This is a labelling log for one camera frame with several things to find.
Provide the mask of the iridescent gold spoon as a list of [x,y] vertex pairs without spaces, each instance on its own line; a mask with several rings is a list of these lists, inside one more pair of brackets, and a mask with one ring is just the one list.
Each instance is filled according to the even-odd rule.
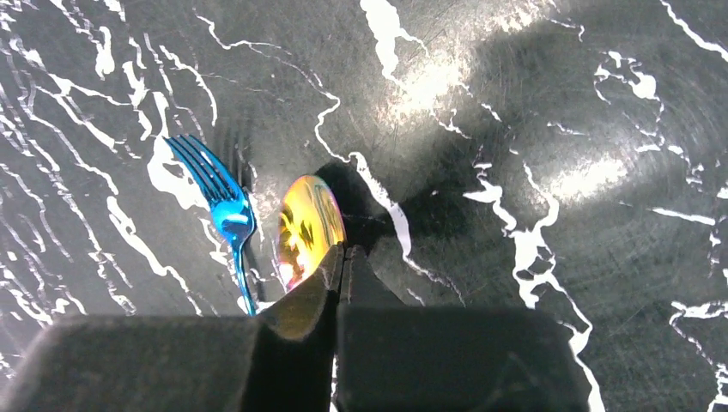
[[278,269],[287,292],[313,274],[332,246],[347,241],[335,196],[316,175],[303,175],[289,187],[278,229]]

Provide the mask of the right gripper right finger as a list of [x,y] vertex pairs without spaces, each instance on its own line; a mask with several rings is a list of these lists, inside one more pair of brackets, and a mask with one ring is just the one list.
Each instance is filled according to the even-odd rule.
[[359,246],[343,260],[341,411],[586,411],[564,329],[525,307],[408,306]]

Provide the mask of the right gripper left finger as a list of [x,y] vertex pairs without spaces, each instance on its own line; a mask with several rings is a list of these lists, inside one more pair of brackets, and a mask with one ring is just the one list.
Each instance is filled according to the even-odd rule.
[[4,411],[326,411],[345,249],[254,317],[66,318],[32,342]]

